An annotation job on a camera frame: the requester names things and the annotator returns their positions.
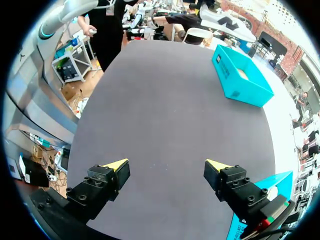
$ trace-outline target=badge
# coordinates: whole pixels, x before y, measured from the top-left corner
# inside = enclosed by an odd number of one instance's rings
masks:
[[[105,11],[106,16],[114,16],[115,15],[115,5],[108,6]]]

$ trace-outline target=cardboard piece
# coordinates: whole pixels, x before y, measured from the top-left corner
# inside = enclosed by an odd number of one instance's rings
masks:
[[[241,76],[243,79],[249,80],[248,76],[246,75],[246,73],[245,73],[243,70],[241,70],[241,69],[239,69],[239,68],[237,68],[237,70],[238,70],[240,76]]]
[[[64,98],[68,101],[76,94],[76,89],[73,89],[70,84],[66,84],[61,88],[61,92]]]

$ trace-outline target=cardboard box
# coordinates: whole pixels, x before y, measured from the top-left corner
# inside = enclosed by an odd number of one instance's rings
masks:
[[[73,89],[70,84],[65,84],[62,87],[61,92],[65,97],[65,99],[68,101],[76,94],[76,89],[75,88]]]

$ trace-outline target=hand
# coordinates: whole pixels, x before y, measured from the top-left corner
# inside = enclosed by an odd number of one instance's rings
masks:
[[[90,37],[90,38],[93,38],[94,35],[90,32],[90,29],[97,31],[97,29],[96,29],[94,26],[89,25],[89,24],[86,24],[86,25],[82,28],[83,34],[86,35],[86,36],[88,36],[88,37]]]
[[[153,21],[153,19],[151,17],[148,17],[148,19],[146,20],[146,25],[151,28],[151,29],[157,29],[159,26],[157,25],[156,22]]]

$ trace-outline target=teal plastic box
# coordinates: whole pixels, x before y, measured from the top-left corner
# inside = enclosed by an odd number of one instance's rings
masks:
[[[212,62],[226,98],[261,108],[274,96],[267,80],[251,58],[218,45]]]

